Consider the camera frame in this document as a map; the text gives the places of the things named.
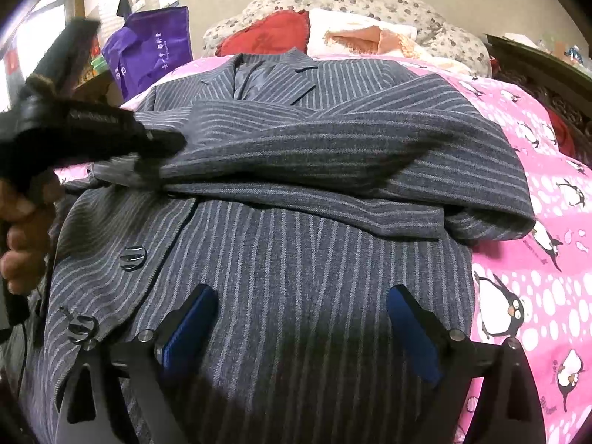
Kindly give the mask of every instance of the pink bedsheet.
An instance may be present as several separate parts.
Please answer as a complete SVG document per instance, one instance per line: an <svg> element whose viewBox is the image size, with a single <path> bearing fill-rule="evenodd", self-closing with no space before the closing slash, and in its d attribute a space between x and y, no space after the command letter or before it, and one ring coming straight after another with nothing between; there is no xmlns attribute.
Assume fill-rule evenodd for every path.
<svg viewBox="0 0 592 444"><path fill-rule="evenodd" d="M230 57L200 58L155 85L212 70ZM322 60L352 58L327 55ZM420 61L396 60L418 75L437 72L503 129L522 162L537 224L516 241L483 242L474 252L477 308L471 338L522 342L544 411L548 444L567 444L592 410L592 170L559 152L545 109L519 87L490 78L464 77ZM123 108L135 109L136 96ZM86 167L69 169L70 180ZM464 440L481 382L467 396L455 442Z"/></svg>
<svg viewBox="0 0 592 444"><path fill-rule="evenodd" d="M74 165L72 167L67 167L67 169L58 169L55 171L55 174L59 177L60 182L65 184L66 182L70 181L79 181L82 179L87 178L88 176L88 165Z"/></svg>

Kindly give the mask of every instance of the human hand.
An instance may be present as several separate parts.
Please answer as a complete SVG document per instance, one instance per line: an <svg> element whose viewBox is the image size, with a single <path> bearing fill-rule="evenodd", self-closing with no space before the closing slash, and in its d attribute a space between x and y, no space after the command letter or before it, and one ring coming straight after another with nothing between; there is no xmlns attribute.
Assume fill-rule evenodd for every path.
<svg viewBox="0 0 592 444"><path fill-rule="evenodd" d="M50 250L48 233L56 216L53 204L62 195L56 175L43 186L43 206L35 206L0 179L0 220L10 225L8 252L0 259L0 272L10 292L28 294L43 278L45 256Z"/></svg>

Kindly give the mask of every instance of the red cloth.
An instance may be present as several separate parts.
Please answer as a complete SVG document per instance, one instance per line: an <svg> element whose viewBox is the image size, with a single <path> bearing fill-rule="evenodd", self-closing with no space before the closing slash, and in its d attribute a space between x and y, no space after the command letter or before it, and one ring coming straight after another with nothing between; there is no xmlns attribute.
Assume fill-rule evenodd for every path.
<svg viewBox="0 0 592 444"><path fill-rule="evenodd" d="M574 139L571 137L569 128L561 117L552 109L545 108L551 119L551 125L555 131L555 137L557 138L557 145L559 145L559 151L563 155L575 158L575 144Z"/></svg>
<svg viewBox="0 0 592 444"><path fill-rule="evenodd" d="M281 10L231 35L218 46L217 57L252 53L275 55L296 47L306 53L310 36L309 13Z"/></svg>

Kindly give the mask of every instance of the pinstripe suit jacket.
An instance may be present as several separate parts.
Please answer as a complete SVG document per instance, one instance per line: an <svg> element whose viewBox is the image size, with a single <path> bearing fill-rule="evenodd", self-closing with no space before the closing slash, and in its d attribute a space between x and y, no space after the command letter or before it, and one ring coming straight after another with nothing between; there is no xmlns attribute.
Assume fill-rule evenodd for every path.
<svg viewBox="0 0 592 444"><path fill-rule="evenodd" d="M130 339L198 283L221 309L178 412L203 444L399 442L423 390L391 339L387 290L405 284L469 332L468 243L532 228L503 133L439 76L292 51L266 58L277 65L253 100L234 100L236 68L257 59L154 88L137 118L183 132L186 149L96 164L60 203L20 396L42 442L76 356L58 307L97 317L99 339ZM130 245L148 259L128 273L118 257Z"/></svg>

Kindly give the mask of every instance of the purple tote bag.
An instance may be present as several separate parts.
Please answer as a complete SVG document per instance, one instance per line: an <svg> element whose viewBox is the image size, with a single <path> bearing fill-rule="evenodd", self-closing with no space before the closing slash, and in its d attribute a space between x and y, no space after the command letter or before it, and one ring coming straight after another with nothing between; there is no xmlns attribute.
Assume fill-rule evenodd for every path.
<svg viewBox="0 0 592 444"><path fill-rule="evenodd" d="M132 13L102 54L124 101L129 100L193 60L187 6Z"/></svg>

